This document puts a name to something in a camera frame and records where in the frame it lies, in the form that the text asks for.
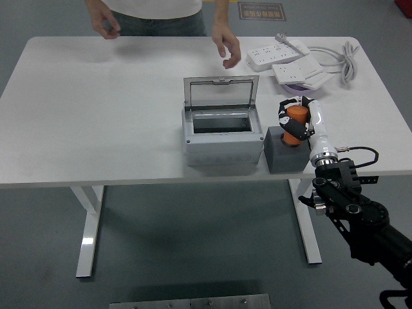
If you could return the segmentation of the person's right hand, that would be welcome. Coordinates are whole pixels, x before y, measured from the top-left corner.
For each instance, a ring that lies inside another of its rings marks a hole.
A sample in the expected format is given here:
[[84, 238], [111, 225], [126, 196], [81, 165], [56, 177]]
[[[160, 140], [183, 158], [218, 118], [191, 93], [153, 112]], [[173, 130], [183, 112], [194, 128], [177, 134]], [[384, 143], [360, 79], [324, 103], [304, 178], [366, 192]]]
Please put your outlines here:
[[116, 39], [121, 27], [109, 7], [100, 0], [85, 1], [92, 28], [104, 39]]

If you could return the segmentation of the person's left hand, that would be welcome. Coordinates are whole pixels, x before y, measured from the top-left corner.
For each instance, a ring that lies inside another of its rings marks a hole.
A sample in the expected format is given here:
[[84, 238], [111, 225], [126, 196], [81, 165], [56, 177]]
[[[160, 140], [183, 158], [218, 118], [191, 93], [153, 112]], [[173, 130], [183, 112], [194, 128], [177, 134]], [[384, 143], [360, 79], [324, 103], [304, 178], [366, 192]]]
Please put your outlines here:
[[241, 49], [238, 38], [232, 33], [226, 21], [214, 21], [212, 40], [218, 54], [223, 60], [223, 67], [231, 69], [241, 60]]

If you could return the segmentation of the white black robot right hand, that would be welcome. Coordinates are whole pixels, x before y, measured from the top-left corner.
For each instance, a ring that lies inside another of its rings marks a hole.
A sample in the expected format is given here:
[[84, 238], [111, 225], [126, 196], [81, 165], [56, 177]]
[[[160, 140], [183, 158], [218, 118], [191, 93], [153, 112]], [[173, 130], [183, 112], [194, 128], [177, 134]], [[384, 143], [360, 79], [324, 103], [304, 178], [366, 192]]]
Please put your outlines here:
[[[288, 116], [290, 107], [304, 107], [309, 115], [305, 116], [304, 124]], [[320, 103], [306, 96], [288, 98], [279, 103], [278, 119], [285, 132], [294, 138], [310, 143], [310, 162], [314, 167], [337, 162], [337, 150], [328, 141], [326, 125]]]

